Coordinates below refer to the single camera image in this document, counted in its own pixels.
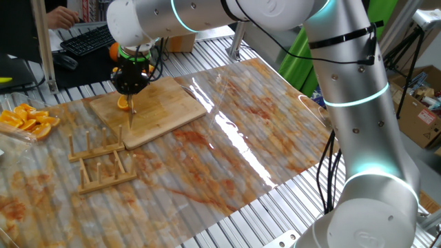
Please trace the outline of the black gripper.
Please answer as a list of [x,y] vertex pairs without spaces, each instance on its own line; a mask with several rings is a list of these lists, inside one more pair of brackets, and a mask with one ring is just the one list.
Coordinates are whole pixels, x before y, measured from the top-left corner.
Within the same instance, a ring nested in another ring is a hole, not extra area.
[[128,95],[128,85],[132,85],[132,93],[138,94],[150,84],[149,75],[143,72],[145,63],[124,60],[119,65],[119,70],[112,72],[110,80],[117,92]]

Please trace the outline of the person's bare hand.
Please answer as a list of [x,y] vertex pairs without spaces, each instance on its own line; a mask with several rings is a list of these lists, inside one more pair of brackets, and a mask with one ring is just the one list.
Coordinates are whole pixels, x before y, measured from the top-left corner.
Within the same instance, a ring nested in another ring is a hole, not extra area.
[[66,7],[59,6],[46,14],[48,28],[51,30],[69,30],[80,22],[79,13]]

